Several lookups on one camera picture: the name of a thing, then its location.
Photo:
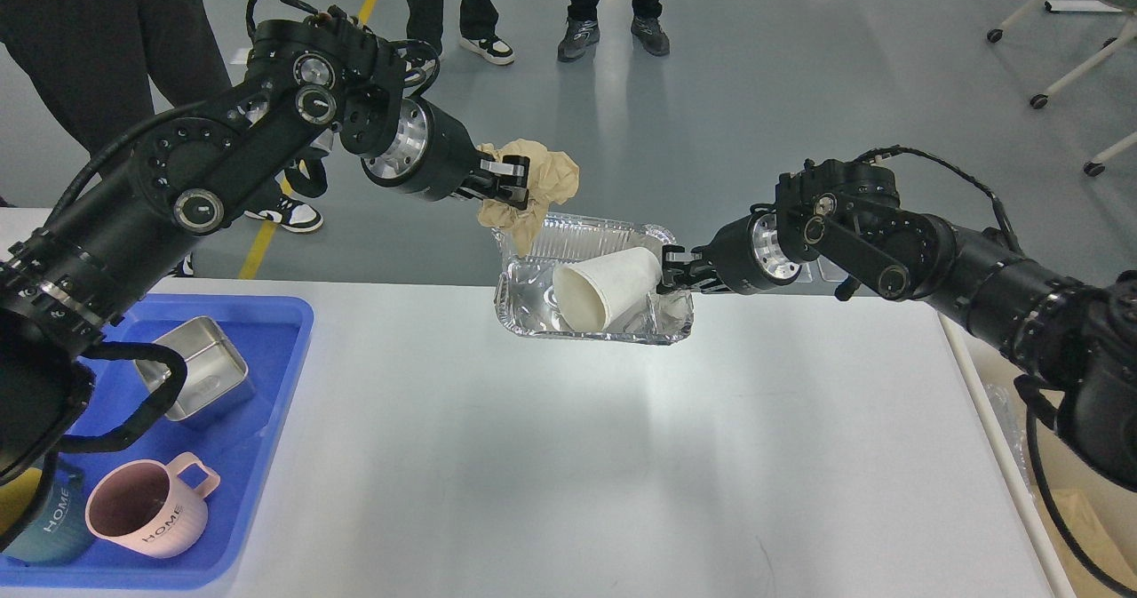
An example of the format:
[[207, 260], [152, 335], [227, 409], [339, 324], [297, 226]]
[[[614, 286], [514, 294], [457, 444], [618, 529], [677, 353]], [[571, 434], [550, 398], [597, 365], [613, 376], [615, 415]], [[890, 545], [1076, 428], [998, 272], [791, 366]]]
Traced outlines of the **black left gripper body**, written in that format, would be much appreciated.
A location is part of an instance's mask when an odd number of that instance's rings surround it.
[[405, 99], [393, 144], [362, 168], [379, 186], [429, 202], [447, 197], [479, 198], [470, 178], [483, 156], [472, 144], [467, 128], [424, 99]]

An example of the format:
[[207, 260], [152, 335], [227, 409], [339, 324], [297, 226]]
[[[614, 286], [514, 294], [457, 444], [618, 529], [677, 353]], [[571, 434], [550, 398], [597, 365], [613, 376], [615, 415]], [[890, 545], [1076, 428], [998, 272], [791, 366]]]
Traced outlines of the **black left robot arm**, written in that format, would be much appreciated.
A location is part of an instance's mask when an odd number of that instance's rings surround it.
[[[186, 383], [182, 356], [113, 342], [103, 330], [279, 173], [299, 192], [323, 192], [321, 136], [338, 138], [374, 184], [402, 194], [528, 205], [526, 156], [480, 152], [459, 121], [409, 92], [410, 40], [387, 42], [341, 8], [281, 2], [307, 16], [244, 20], [252, 47], [242, 83], [127, 130], [13, 246], [3, 261], [3, 484], [38, 463], [52, 473], [61, 452], [124, 450], [171, 410]], [[118, 427], [70, 435], [94, 388], [85, 359], [168, 372]]]

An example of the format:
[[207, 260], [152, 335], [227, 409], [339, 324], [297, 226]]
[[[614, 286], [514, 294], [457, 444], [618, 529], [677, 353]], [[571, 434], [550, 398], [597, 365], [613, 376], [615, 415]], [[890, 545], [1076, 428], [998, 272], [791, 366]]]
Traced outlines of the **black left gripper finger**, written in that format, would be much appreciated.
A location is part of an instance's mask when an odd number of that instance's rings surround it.
[[491, 182], [488, 186], [470, 185], [464, 182], [449, 197], [458, 200], [492, 200], [512, 206], [517, 210], [528, 209], [529, 191], [525, 186]]
[[501, 160], [484, 155], [478, 169], [493, 192], [528, 192], [530, 164], [524, 155], [505, 155]]

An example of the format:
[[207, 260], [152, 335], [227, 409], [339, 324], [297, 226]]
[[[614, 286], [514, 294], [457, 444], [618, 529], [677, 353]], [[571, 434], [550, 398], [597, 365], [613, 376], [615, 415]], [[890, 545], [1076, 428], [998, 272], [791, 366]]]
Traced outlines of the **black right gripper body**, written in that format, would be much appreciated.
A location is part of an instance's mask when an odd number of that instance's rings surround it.
[[720, 229], [704, 246], [702, 259], [709, 261], [723, 290], [735, 294], [791, 285], [803, 269], [781, 249], [774, 214], [752, 214]]

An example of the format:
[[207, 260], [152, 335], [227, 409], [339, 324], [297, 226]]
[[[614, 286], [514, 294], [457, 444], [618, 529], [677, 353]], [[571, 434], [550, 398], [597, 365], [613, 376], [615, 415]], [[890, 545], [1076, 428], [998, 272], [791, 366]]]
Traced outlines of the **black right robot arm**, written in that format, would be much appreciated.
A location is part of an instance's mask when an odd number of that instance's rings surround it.
[[905, 152], [873, 148], [852, 161], [807, 160], [781, 174], [773, 202], [754, 204], [708, 244], [665, 246], [656, 290], [754, 294], [787, 286], [808, 261], [827, 258], [846, 274], [835, 290], [840, 301], [868, 286], [887, 301], [929, 304], [1021, 371], [1014, 384], [1049, 517], [1093, 578], [1132, 597], [1132, 587], [1106, 574], [1067, 526], [1041, 470], [1037, 427], [1134, 490], [1134, 272], [1101, 289], [1046, 269], [1021, 250], [997, 196], [990, 201], [998, 225], [984, 231], [902, 209], [896, 178], [880, 161]]

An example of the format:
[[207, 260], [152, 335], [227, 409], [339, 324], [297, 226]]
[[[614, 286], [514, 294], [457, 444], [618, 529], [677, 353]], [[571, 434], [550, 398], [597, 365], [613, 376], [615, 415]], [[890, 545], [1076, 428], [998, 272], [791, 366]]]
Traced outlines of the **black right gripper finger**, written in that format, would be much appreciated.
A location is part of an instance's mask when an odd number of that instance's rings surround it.
[[727, 285], [714, 273], [706, 275], [665, 273], [656, 286], [656, 294], [672, 294], [678, 293], [678, 291], [703, 294], [724, 293]]
[[707, 273], [712, 269], [712, 263], [704, 258], [704, 251], [703, 246], [696, 246], [691, 250], [683, 246], [663, 246], [663, 273]]

